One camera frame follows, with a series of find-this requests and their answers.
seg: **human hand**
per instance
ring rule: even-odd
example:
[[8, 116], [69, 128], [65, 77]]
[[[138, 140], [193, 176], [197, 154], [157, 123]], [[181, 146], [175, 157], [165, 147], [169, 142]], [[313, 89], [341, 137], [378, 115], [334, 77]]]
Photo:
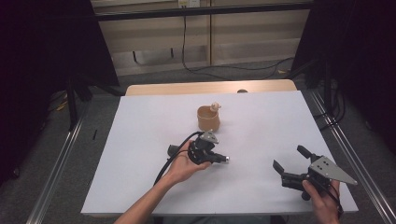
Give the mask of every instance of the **human hand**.
[[[335, 197], [339, 197], [340, 182], [332, 180], [333, 188], [329, 192]], [[312, 207], [314, 208], [315, 216], [320, 224], [339, 223], [338, 208], [336, 202], [326, 193], [319, 195], [315, 187], [307, 180], [303, 181], [305, 191], [311, 196]]]
[[190, 142], [191, 141], [184, 144], [180, 149], [180, 153], [175, 157], [169, 171], [164, 176], [170, 180], [172, 185], [187, 180], [195, 172], [204, 170], [211, 165], [209, 161], [197, 165], [190, 160], [189, 155], [187, 154]]

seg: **brown paper cup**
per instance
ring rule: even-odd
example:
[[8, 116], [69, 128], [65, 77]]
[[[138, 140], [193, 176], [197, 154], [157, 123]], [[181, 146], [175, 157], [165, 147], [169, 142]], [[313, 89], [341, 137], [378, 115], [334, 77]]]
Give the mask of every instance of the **brown paper cup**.
[[202, 131], [217, 131], [220, 126], [219, 111], [213, 112], [209, 105], [203, 105], [197, 110], [198, 127]]

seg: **white tabletop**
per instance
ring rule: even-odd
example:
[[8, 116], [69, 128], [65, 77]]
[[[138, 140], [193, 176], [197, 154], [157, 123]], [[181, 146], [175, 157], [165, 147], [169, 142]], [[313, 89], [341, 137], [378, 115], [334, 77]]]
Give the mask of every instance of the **white tabletop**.
[[[169, 145], [179, 145], [198, 130], [196, 110], [219, 102], [219, 144], [213, 151], [230, 157], [174, 186], [154, 215], [273, 215], [311, 212], [301, 192], [281, 187], [273, 169], [307, 172], [306, 147], [333, 160], [299, 91], [190, 95], [125, 96], [81, 213], [118, 215], [147, 190], [166, 163]], [[345, 184], [341, 204], [358, 208]]]

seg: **human arm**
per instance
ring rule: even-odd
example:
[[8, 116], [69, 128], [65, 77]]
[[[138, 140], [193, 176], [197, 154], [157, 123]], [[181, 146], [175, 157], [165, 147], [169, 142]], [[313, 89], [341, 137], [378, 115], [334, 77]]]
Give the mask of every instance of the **human arm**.
[[122, 214], [116, 220], [115, 224], [144, 223], [170, 188], [177, 183], [187, 180], [195, 172], [206, 169], [211, 164], [210, 162], [204, 162], [200, 165], [193, 163], [186, 151], [189, 144], [190, 142], [181, 148], [180, 153], [172, 162], [169, 171], [158, 183]]
[[[340, 192], [340, 182], [332, 180], [332, 188], [329, 192], [339, 197]], [[309, 181], [304, 180], [303, 186], [305, 191], [311, 196], [312, 207], [314, 209], [314, 214], [317, 217], [318, 223], [320, 224], [338, 224], [338, 208], [337, 203], [327, 194], [319, 195], [315, 187], [309, 183]]]

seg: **wall outlet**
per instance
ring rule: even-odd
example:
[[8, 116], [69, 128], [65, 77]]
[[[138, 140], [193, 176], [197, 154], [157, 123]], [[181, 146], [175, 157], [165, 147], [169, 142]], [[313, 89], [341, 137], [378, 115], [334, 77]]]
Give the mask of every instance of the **wall outlet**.
[[200, 7], [201, 0], [190, 0], [189, 7]]
[[189, 7], [189, 0], [178, 0], [178, 7]]

